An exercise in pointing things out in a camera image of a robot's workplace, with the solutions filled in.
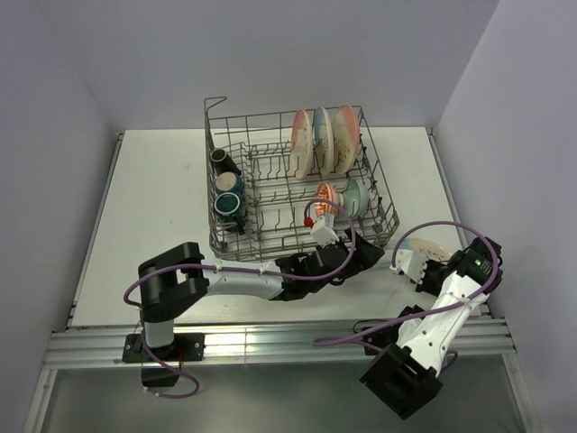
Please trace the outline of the light green bowl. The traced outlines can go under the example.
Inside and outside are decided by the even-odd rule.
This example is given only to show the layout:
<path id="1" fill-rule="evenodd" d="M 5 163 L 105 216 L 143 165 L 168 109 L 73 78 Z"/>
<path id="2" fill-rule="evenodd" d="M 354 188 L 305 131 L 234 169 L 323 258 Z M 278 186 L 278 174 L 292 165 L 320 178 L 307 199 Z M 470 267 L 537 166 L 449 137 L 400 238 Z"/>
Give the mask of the light green bowl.
<path id="1" fill-rule="evenodd" d="M 343 209 L 352 218 L 362 217 L 370 203 L 370 193 L 362 182 L 355 179 L 347 180 L 342 191 Z"/>

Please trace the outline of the orange patterned bowl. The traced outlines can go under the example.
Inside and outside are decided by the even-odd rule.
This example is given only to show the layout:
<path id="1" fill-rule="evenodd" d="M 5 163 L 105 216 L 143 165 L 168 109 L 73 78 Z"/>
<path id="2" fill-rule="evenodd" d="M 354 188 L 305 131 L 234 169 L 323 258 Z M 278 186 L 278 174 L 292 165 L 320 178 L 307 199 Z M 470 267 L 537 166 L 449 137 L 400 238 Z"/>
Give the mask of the orange patterned bowl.
<path id="1" fill-rule="evenodd" d="M 343 204 L 343 195 L 334 184 L 322 181 L 316 188 L 315 198 L 323 199 L 324 202 L 315 203 L 315 213 L 317 217 L 323 214 L 332 214 L 337 217 L 340 213 L 335 206 L 341 207 Z"/>

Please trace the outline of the dark green mug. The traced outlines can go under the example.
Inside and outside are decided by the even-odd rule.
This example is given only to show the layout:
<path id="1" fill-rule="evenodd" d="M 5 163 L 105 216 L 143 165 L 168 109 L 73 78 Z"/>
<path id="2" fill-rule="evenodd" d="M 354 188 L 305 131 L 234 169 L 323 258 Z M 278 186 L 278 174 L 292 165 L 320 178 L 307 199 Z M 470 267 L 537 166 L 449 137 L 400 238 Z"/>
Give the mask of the dark green mug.
<path id="1" fill-rule="evenodd" d="M 216 222 L 227 232 L 243 235 L 248 221 L 247 207 L 241 194 L 227 191 L 213 202 Z"/>

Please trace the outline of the blue and cream plate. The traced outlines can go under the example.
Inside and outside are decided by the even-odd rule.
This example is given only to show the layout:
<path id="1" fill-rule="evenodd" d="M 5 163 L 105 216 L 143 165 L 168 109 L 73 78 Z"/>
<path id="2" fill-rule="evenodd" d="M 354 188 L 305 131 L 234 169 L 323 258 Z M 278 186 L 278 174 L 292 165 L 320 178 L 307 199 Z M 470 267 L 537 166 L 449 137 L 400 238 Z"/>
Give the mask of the blue and cream plate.
<path id="1" fill-rule="evenodd" d="M 314 146 L 319 172 L 327 176 L 334 168 L 334 135 L 328 111 L 320 106 L 314 112 Z"/>

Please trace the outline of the pink and cream plate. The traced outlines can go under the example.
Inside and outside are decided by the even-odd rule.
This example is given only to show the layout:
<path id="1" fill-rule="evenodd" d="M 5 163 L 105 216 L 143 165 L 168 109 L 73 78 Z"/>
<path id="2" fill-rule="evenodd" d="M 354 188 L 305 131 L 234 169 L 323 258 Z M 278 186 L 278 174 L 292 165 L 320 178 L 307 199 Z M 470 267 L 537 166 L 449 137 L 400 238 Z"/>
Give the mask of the pink and cream plate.
<path id="1" fill-rule="evenodd" d="M 350 105 L 340 106 L 332 120 L 334 171 L 345 174 L 354 164 L 360 147 L 359 119 Z"/>

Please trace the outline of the dark blue mug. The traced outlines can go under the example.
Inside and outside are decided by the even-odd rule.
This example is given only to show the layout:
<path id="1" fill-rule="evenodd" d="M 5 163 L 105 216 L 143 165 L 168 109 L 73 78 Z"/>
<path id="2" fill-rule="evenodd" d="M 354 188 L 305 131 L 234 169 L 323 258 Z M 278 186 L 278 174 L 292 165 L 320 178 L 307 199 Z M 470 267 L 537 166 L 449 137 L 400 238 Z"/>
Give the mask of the dark blue mug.
<path id="1" fill-rule="evenodd" d="M 244 190 L 243 179 L 240 175 L 234 172 L 223 172 L 215 179 L 215 191 L 218 194 L 225 192 L 233 192 L 242 195 Z"/>

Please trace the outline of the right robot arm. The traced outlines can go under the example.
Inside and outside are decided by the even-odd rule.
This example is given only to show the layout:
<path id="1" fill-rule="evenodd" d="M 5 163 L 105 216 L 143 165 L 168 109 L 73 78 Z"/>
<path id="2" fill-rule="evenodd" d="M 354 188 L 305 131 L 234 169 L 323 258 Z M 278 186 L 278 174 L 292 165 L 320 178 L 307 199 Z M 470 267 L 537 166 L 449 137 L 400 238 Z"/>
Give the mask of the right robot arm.
<path id="1" fill-rule="evenodd" d="M 474 238 L 447 261 L 424 253 L 399 250 L 392 271 L 409 277 L 423 291 L 436 296 L 433 309 L 407 307 L 399 324 L 386 327 L 376 338 L 387 344 L 373 358 L 363 383 L 401 419 L 408 419 L 442 390 L 439 375 L 450 345 L 471 313 L 500 285 L 500 246 Z"/>

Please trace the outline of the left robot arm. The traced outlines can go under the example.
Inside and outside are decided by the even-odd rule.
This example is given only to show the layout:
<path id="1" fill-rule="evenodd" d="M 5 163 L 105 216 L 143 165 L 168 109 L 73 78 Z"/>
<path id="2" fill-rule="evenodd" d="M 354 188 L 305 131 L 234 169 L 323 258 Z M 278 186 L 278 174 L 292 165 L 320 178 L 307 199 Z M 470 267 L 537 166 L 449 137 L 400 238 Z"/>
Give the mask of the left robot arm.
<path id="1" fill-rule="evenodd" d="M 347 229 L 312 253 L 293 253 L 264 263 L 209 262 L 194 242 L 180 244 L 138 267 L 143 350 L 155 360 L 176 348 L 174 321 L 206 296 L 250 296 L 269 301 L 301 300 L 327 285 L 340 285 L 369 270 L 384 250 Z"/>

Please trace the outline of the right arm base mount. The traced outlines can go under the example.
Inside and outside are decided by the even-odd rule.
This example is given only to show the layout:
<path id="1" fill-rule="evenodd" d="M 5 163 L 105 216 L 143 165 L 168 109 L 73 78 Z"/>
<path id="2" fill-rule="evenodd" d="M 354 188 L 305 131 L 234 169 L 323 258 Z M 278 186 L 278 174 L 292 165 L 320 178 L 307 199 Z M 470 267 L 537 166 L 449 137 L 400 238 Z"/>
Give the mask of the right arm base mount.
<path id="1" fill-rule="evenodd" d="M 398 341 L 400 325 L 386 327 L 357 339 L 355 344 L 363 347 L 366 355 L 377 355 L 383 348 Z"/>

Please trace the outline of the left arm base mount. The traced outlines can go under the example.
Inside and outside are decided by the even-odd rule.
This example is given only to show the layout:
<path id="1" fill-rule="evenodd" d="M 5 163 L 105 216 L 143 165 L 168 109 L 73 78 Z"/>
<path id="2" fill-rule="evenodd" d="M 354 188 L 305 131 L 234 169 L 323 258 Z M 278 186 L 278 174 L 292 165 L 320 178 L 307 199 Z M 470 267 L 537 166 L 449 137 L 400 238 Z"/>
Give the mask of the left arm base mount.
<path id="1" fill-rule="evenodd" d="M 176 363 L 180 371 L 185 362 L 203 360 L 205 338 L 202 333 L 176 334 L 172 343 L 146 349 L 140 334 L 129 334 L 124 342 L 121 361 L 123 364 L 155 363 L 155 367 L 141 368 L 142 385 L 148 388 L 170 388 L 177 383 L 179 376 L 159 365 L 151 354 L 166 364 Z"/>

